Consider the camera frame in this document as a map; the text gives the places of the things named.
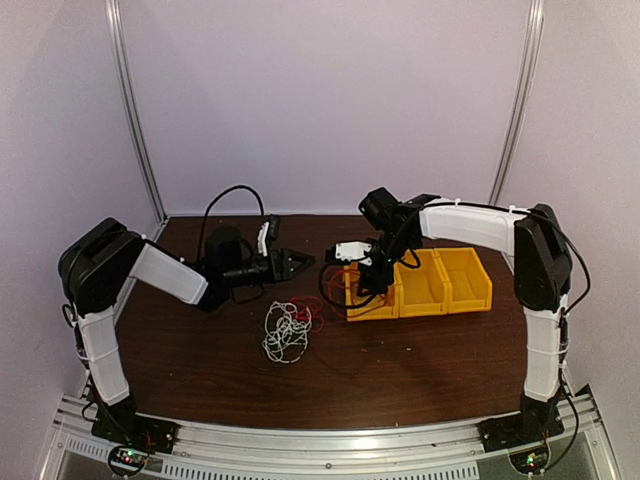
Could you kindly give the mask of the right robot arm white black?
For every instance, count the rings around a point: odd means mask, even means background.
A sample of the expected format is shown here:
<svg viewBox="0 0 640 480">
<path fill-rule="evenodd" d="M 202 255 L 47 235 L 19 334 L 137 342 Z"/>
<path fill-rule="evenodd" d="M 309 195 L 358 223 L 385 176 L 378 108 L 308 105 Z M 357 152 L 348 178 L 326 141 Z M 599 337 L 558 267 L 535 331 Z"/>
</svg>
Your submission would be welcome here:
<svg viewBox="0 0 640 480">
<path fill-rule="evenodd" d="M 562 318 L 568 313 L 573 262 L 553 209 L 497 207 L 420 194 L 402 202 L 386 188 L 370 191 L 359 212 L 380 236 L 359 260 L 358 292 L 384 294 L 394 266 L 424 239 L 444 239 L 512 257 L 516 298 L 527 325 L 527 371 L 520 413 L 512 430 L 535 440 L 551 424 L 566 351 Z"/>
</svg>

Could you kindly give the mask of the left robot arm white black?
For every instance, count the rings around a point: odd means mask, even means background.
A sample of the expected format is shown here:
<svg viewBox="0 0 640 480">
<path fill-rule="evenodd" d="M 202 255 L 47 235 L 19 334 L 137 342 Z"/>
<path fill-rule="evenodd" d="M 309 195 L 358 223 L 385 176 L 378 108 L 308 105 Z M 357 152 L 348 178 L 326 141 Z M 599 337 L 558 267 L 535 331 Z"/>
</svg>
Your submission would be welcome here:
<svg viewBox="0 0 640 480">
<path fill-rule="evenodd" d="M 137 442 L 144 424 L 119 352 L 116 325 L 129 297 L 143 283 L 210 313 L 240 288 L 290 281 L 314 265 L 312 255 L 276 248 L 279 219 L 262 220 L 254 242 L 232 226 L 201 234 L 189 262 L 107 217 L 61 255 L 58 274 L 67 299 L 63 309 L 77 340 L 100 417 L 123 444 Z"/>
</svg>

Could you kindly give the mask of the left yellow bin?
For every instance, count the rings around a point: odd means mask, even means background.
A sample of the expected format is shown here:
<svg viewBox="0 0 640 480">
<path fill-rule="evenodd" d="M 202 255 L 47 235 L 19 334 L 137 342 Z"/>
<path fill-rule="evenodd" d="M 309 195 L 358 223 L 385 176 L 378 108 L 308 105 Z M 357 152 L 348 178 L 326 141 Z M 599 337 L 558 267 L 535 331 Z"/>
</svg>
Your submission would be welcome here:
<svg viewBox="0 0 640 480">
<path fill-rule="evenodd" d="M 360 271 L 357 263 L 351 263 L 343 267 L 343 287 L 345 303 L 347 306 L 358 305 L 358 308 L 347 310 L 348 322 L 391 320 L 397 319 L 400 312 L 400 287 L 391 285 L 386 294 L 377 295 L 369 303 L 368 294 L 359 295 L 358 286 Z"/>
</svg>

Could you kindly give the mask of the yellow bin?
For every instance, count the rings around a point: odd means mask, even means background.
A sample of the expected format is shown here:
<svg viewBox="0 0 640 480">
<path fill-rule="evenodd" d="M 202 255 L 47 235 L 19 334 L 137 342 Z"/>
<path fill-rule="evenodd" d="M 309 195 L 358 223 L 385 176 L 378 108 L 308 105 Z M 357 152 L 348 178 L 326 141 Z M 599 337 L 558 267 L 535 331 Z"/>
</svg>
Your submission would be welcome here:
<svg viewBox="0 0 640 480">
<path fill-rule="evenodd" d="M 351 263 L 343 267 L 343 287 L 345 303 L 347 306 L 358 305 L 358 308 L 347 310 L 348 322 L 391 320 L 397 319 L 400 312 L 400 287 L 391 285 L 386 294 L 377 295 L 369 303 L 368 294 L 359 295 L 358 286 L 360 271 L 357 263 Z"/>
<path fill-rule="evenodd" d="M 396 264 L 399 291 L 399 317 L 440 316 L 447 313 L 449 280 L 435 249 L 416 251 L 419 268 Z"/>
<path fill-rule="evenodd" d="M 447 313 L 486 312 L 492 309 L 493 284 L 474 248 L 436 248 L 449 281 Z"/>
</svg>

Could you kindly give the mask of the middle yellow bin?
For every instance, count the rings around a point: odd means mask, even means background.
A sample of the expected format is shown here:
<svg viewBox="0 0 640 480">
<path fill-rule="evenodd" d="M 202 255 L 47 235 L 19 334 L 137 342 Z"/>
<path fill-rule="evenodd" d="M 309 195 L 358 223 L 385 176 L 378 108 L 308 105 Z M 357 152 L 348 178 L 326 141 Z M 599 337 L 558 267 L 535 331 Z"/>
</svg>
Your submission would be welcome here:
<svg viewBox="0 0 640 480">
<path fill-rule="evenodd" d="M 447 313 L 449 280 L 435 249 L 416 251 L 419 268 L 396 264 L 399 291 L 399 317 L 440 316 Z"/>
</svg>

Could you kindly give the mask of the right yellow bin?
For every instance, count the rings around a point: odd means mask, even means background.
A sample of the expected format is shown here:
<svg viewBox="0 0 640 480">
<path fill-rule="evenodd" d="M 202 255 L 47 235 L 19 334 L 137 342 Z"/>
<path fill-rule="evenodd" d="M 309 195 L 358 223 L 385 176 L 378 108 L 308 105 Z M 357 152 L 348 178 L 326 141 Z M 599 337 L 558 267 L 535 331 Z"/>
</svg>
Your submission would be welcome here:
<svg viewBox="0 0 640 480">
<path fill-rule="evenodd" d="M 449 281 L 447 313 L 486 312 L 492 309 L 493 284 L 474 248 L 436 248 Z"/>
</svg>

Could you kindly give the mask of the right circuit board with leds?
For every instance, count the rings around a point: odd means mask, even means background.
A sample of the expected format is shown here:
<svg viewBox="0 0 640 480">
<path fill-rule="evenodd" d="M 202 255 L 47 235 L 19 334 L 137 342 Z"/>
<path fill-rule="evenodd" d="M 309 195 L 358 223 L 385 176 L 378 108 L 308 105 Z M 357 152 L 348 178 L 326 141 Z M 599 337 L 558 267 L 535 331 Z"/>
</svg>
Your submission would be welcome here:
<svg viewBox="0 0 640 480">
<path fill-rule="evenodd" d="M 509 454 L 511 466 L 516 472 L 523 475 L 538 474 L 547 467 L 549 458 L 549 449 L 544 445 Z"/>
</svg>

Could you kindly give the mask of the circuit board with leds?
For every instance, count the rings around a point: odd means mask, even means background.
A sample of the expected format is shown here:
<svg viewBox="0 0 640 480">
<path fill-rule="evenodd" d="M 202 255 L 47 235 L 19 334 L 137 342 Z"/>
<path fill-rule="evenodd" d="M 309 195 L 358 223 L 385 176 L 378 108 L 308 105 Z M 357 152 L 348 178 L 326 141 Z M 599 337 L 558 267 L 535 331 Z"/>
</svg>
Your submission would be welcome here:
<svg viewBox="0 0 640 480">
<path fill-rule="evenodd" d="M 511 466 L 516 472 L 523 475 L 538 474 L 547 467 L 549 458 L 549 449 L 544 445 L 509 454 Z"/>
<path fill-rule="evenodd" d="M 149 454 L 125 445 L 115 446 L 107 455 L 107 466 L 118 476 L 133 476 L 147 465 Z"/>
</svg>

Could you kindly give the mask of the left circuit board with leds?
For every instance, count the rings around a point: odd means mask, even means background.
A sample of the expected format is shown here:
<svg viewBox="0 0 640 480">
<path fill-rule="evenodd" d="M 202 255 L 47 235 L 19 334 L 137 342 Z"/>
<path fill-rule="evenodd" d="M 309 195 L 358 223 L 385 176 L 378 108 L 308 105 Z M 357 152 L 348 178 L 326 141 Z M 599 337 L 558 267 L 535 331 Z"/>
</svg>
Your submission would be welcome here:
<svg viewBox="0 0 640 480">
<path fill-rule="evenodd" d="M 147 465 L 149 454 L 125 445 L 115 446 L 107 455 L 107 466 L 118 476 L 133 476 Z"/>
</svg>

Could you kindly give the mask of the front aluminium rail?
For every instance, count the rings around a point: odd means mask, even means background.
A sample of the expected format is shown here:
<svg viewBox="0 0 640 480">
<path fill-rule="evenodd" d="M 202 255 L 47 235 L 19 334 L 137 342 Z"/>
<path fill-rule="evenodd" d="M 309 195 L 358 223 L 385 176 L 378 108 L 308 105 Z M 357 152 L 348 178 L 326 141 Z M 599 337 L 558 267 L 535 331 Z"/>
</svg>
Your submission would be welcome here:
<svg viewBox="0 0 640 480">
<path fill-rule="evenodd" d="M 86 396 L 63 395 L 36 479 L 119 479 L 107 466 L 114 443 L 91 435 Z M 489 452 L 485 418 L 346 430 L 251 429 L 171 419 L 173 451 L 150 455 L 131 479 L 622 479 L 593 396 L 576 396 L 579 430 L 543 475 L 514 465 L 536 443 Z"/>
</svg>

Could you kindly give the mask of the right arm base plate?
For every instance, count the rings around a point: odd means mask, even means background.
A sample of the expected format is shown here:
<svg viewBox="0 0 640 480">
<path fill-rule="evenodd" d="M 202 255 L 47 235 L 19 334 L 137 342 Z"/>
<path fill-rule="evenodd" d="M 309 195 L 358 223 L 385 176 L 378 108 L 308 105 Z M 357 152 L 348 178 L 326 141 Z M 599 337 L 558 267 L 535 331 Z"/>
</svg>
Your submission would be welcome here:
<svg viewBox="0 0 640 480">
<path fill-rule="evenodd" d="M 486 453 L 540 443 L 564 431 L 564 424 L 557 410 L 553 410 L 550 415 L 521 411 L 504 417 L 489 418 L 478 424 Z"/>
</svg>

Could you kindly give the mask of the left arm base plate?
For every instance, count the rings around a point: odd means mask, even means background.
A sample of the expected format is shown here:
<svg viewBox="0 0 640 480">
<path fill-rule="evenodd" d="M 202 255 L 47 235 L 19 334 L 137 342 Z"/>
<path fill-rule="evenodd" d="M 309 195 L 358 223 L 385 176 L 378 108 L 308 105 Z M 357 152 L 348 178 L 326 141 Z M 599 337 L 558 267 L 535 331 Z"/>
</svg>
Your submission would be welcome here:
<svg viewBox="0 0 640 480">
<path fill-rule="evenodd" d="M 177 423 L 136 415 L 127 433 L 104 416 L 95 420 L 91 434 L 112 443 L 135 447 L 143 452 L 171 454 L 177 438 Z"/>
</svg>

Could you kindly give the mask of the left aluminium frame post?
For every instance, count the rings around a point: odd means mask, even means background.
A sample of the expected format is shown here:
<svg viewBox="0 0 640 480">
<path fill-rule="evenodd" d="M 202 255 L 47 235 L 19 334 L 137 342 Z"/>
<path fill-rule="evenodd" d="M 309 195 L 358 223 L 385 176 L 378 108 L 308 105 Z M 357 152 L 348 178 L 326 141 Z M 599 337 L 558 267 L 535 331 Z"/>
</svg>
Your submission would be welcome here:
<svg viewBox="0 0 640 480">
<path fill-rule="evenodd" d="M 158 223 L 163 223 L 167 220 L 168 216 L 149 157 L 148 147 L 136 101 L 133 78 L 131 75 L 126 48 L 120 2 L 117 0 L 106 0 L 105 12 L 107 28 L 111 38 L 116 76 L 119 82 L 125 118 L 129 128 L 135 156 L 154 217 Z"/>
</svg>

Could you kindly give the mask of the aluminium frame post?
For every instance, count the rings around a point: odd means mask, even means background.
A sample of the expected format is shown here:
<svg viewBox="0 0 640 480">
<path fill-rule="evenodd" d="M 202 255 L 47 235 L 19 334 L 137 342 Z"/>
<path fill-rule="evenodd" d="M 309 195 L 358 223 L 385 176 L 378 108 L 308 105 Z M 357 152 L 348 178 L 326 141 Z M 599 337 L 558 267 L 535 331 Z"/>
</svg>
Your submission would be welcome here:
<svg viewBox="0 0 640 480">
<path fill-rule="evenodd" d="M 133 78 L 131 75 L 126 48 L 120 2 L 117 0 L 106 0 L 105 12 L 107 28 L 111 38 L 116 76 L 119 82 L 125 118 L 129 128 L 135 156 L 154 217 L 158 223 L 163 223 L 167 220 L 168 216 L 149 157 L 148 147 L 136 101 Z"/>
<path fill-rule="evenodd" d="M 489 195 L 490 205 L 497 205 L 499 203 L 508 180 L 510 167 L 513 163 L 518 140 L 525 121 L 528 100 L 534 83 L 544 31 L 544 21 L 545 1 L 531 0 L 529 2 L 522 57 L 511 114 L 507 124 L 498 168 Z"/>
</svg>

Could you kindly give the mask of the right aluminium frame post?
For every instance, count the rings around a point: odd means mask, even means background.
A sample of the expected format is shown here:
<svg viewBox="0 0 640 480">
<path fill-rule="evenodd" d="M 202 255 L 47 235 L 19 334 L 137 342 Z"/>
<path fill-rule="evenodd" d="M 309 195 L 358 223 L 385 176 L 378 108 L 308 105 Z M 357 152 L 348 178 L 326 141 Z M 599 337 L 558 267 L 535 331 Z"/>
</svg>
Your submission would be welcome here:
<svg viewBox="0 0 640 480">
<path fill-rule="evenodd" d="M 507 124 L 498 168 L 489 195 L 490 205 L 497 205 L 499 203 L 508 180 L 510 167 L 513 163 L 518 140 L 525 121 L 528 100 L 534 83 L 544 31 L 544 21 L 545 1 L 531 0 L 529 2 L 522 57 L 511 114 Z"/>
</svg>

